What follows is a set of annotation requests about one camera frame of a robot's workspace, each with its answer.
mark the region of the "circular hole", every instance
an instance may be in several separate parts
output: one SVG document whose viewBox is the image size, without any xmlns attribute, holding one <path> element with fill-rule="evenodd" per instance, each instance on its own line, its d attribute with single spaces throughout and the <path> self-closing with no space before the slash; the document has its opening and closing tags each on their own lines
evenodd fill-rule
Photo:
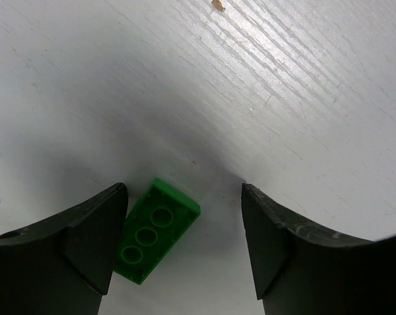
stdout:
<svg viewBox="0 0 396 315">
<path fill-rule="evenodd" d="M 151 213 L 151 222 L 159 228 L 167 228 L 173 222 L 173 215 L 169 209 L 157 208 Z"/>
<path fill-rule="evenodd" d="M 127 246 L 121 251 L 121 257 L 128 264 L 137 264 L 143 259 L 144 255 L 138 247 Z"/>
<path fill-rule="evenodd" d="M 135 233 L 136 241 L 142 246 L 151 246 L 157 242 L 157 232 L 151 228 L 140 228 Z"/>
</svg>

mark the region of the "brown stain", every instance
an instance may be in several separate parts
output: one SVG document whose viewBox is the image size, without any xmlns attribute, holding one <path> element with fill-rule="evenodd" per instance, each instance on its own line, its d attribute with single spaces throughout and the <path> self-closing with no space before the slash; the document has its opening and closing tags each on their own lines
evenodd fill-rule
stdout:
<svg viewBox="0 0 396 315">
<path fill-rule="evenodd" d="M 223 4 L 220 2 L 220 0 L 212 0 L 212 5 L 214 8 L 216 8 L 220 12 L 225 11 L 225 7 L 223 7 Z"/>
</svg>

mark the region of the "white background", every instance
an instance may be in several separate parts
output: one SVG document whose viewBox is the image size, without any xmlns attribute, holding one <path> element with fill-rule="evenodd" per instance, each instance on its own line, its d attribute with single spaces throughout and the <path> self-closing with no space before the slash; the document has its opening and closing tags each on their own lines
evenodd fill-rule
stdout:
<svg viewBox="0 0 396 315">
<path fill-rule="evenodd" d="M 154 177 L 202 216 L 100 314 L 262 314 L 250 182 L 375 240 L 396 233 L 396 0 L 0 1 L 0 234 Z"/>
</svg>

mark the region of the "green lego brick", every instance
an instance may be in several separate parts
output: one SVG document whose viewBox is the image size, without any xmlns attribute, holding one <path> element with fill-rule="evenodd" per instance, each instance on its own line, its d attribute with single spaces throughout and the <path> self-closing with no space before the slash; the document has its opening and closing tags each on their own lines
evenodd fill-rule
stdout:
<svg viewBox="0 0 396 315">
<path fill-rule="evenodd" d="M 199 215 L 195 201 L 155 178 L 126 218 L 114 271 L 142 284 Z"/>
</svg>

